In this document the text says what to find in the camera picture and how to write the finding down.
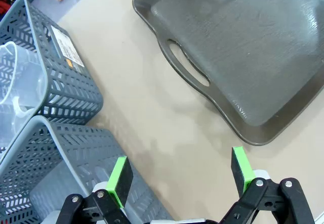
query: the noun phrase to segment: white label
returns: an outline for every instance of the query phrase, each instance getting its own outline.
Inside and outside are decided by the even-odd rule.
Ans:
[[[81,61],[80,56],[77,54],[76,49],[73,46],[71,39],[53,26],[52,26],[52,30],[54,32],[55,38],[57,40],[57,43],[59,44],[62,54],[66,58],[70,59],[71,61],[74,61],[78,65],[84,67],[84,64]]]

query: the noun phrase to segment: basket with slotted pattern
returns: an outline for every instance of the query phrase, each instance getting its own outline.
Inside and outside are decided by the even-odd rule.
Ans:
[[[43,69],[46,90],[33,115],[83,125],[100,111],[102,95],[68,33],[27,0],[16,0],[1,20],[0,43],[8,41],[37,53]],[[14,61],[0,60],[0,86],[13,78],[14,67]]]
[[[125,155],[105,129],[33,117],[0,163],[0,223],[40,223],[70,194],[90,195]],[[132,165],[125,205],[133,224],[170,215]]]

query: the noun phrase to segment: clear plastic container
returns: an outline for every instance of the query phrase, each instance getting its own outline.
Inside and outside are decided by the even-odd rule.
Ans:
[[[44,81],[37,53],[11,41],[0,46],[0,148],[9,145],[39,107]]]

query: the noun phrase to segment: gray plastic tray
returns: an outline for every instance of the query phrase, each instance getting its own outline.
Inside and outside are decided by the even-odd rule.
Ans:
[[[236,134],[264,145],[324,85],[324,0],[133,0],[172,67]],[[208,81],[179,62],[180,46]]]
[[[0,163],[0,223],[40,223],[73,193],[108,181],[125,153],[105,129],[33,117]],[[132,165],[125,212],[134,224],[172,219]]]

